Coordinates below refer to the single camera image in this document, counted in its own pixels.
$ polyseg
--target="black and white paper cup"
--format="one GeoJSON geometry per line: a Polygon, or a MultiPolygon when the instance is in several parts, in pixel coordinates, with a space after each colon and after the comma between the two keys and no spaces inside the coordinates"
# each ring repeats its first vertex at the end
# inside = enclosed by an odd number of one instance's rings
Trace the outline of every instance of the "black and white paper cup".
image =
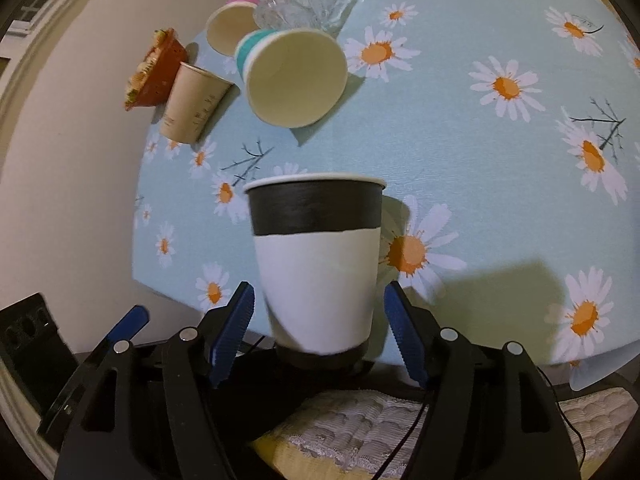
{"type": "Polygon", "coordinates": [[[366,352],[385,186],[351,173],[274,176],[244,186],[271,329],[285,361],[341,368],[366,352]]]}

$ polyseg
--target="wire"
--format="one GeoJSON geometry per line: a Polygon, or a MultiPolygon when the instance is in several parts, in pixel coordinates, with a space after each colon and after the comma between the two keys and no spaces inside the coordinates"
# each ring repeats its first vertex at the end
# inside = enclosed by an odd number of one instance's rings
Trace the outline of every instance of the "wire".
{"type": "Polygon", "coordinates": [[[566,417],[566,415],[564,414],[564,412],[560,409],[560,401],[558,400],[558,394],[556,394],[556,389],[554,388],[553,384],[551,383],[551,381],[549,380],[549,378],[546,376],[546,374],[542,371],[542,368],[540,368],[539,366],[536,366],[536,368],[538,369],[538,371],[542,374],[542,376],[545,378],[547,384],[549,385],[549,387],[551,388],[551,391],[554,394],[554,399],[556,400],[556,406],[558,407],[558,411],[560,412],[560,415],[562,415],[562,418],[564,418],[564,421],[566,422],[567,426],[569,428],[571,428],[571,430],[578,436],[578,440],[580,441],[580,447],[582,448],[582,459],[580,460],[580,465],[578,466],[578,469],[582,469],[582,464],[584,464],[584,459],[587,457],[587,448],[584,446],[584,440],[582,439],[582,435],[580,434],[580,431],[576,430],[574,428],[574,425],[571,423],[571,421],[566,417]]]}
{"type": "Polygon", "coordinates": [[[414,432],[415,427],[418,425],[418,422],[420,422],[420,419],[422,418],[422,414],[424,413],[424,409],[427,407],[427,398],[428,398],[428,393],[425,392],[424,400],[422,401],[422,406],[420,407],[420,411],[418,412],[418,415],[415,417],[414,423],[411,425],[411,427],[409,428],[409,431],[406,432],[404,437],[402,437],[400,442],[398,442],[398,445],[394,448],[394,450],[389,454],[388,457],[386,457],[386,460],[380,466],[380,469],[378,469],[376,471],[375,475],[373,475],[371,477],[371,480],[379,480],[379,478],[382,476],[382,473],[385,472],[387,467],[389,467],[389,464],[391,464],[392,460],[396,457],[398,452],[402,449],[402,446],[404,446],[406,441],[409,439],[411,434],[414,432]]]}
{"type": "Polygon", "coordinates": [[[260,339],[258,339],[258,341],[256,341],[256,342],[251,346],[251,348],[249,348],[249,349],[245,352],[245,354],[244,354],[244,355],[250,354],[250,353],[251,353],[251,352],[253,352],[256,348],[258,348],[258,345],[259,345],[261,342],[263,342],[263,341],[264,341],[264,338],[265,338],[265,337],[266,337],[266,336],[265,336],[265,335],[263,335],[260,339]]]}

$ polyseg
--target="floral tablecloth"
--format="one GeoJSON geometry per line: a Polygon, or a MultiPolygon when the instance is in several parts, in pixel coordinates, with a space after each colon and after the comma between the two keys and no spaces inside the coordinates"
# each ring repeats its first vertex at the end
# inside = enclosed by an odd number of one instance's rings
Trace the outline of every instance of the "floral tablecloth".
{"type": "Polygon", "coordinates": [[[337,40],[345,94],[287,130],[258,120],[233,60],[195,38],[196,65],[239,87],[197,146],[149,127],[134,278],[202,311],[247,280],[250,329],[269,333],[242,185],[354,171],[388,182],[370,357],[401,363],[382,312],[394,278],[440,324],[572,362],[580,384],[638,354],[640,52],[606,6],[357,0],[337,40]]]}

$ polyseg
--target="cup base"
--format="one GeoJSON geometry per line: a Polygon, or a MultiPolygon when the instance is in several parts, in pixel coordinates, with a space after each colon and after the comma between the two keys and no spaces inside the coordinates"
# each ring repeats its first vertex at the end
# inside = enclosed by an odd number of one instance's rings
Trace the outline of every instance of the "cup base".
{"type": "Polygon", "coordinates": [[[369,339],[338,354],[320,355],[292,350],[276,343],[276,355],[281,361],[302,370],[339,370],[360,361],[366,354],[367,348],[369,348],[369,339]]]}

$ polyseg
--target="paper cup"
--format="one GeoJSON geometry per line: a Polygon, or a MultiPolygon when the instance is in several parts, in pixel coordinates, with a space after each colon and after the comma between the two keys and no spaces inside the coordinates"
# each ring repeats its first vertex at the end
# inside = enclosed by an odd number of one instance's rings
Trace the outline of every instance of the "paper cup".
{"type": "Polygon", "coordinates": [[[314,28],[253,32],[238,44],[236,63],[254,113],[285,128],[322,118],[347,83],[340,45],[314,28]]]}
{"type": "Polygon", "coordinates": [[[182,144],[198,140],[204,124],[232,84],[211,72],[181,63],[160,121],[160,133],[182,144]]]}
{"type": "Polygon", "coordinates": [[[275,176],[244,186],[281,359],[332,369],[366,352],[385,186],[351,173],[275,176]]]}
{"type": "Polygon", "coordinates": [[[229,0],[207,20],[207,42],[223,54],[232,56],[236,46],[247,34],[258,30],[254,9],[260,0],[229,0]]]}

